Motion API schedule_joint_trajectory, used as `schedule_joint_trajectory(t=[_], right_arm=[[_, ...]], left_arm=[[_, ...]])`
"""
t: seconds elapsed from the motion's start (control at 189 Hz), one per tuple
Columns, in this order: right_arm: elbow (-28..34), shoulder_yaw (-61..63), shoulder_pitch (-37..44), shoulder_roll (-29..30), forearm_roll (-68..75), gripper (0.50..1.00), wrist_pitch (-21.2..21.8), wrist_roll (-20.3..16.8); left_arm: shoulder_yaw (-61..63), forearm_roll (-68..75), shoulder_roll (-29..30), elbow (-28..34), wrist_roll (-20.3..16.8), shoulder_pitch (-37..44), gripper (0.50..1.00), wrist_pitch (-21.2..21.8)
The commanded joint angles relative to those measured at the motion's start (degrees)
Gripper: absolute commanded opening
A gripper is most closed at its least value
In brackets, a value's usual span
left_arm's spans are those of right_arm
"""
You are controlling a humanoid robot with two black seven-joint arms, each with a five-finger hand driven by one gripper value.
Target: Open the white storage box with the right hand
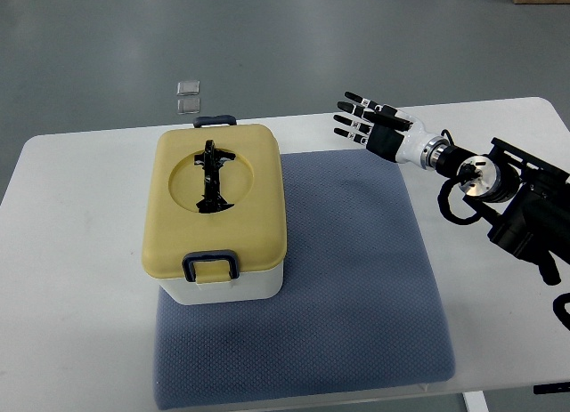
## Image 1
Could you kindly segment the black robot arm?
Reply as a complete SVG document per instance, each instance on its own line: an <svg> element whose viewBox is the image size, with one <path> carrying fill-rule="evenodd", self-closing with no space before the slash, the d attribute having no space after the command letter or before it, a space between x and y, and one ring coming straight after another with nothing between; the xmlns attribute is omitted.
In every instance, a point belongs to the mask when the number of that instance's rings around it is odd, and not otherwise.
<svg viewBox="0 0 570 412"><path fill-rule="evenodd" d="M451 143L434 152L446 178L437 196L441 215L456 225L482 219L487 237L518 260L538 267L543 282L561 282L554 258L569 261L569 173L501 139L476 155Z"/></svg>

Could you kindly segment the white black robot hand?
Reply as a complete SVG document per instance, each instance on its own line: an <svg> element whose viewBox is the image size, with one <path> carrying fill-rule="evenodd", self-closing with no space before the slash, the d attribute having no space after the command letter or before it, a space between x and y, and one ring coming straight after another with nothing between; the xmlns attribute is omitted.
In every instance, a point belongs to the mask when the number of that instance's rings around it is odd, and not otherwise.
<svg viewBox="0 0 570 412"><path fill-rule="evenodd" d="M428 132L422 121L400 109L351 92L345 97L338 102L343 113L333 116L339 123L334 133L380 158L431 170L438 154L451 145L447 138Z"/></svg>

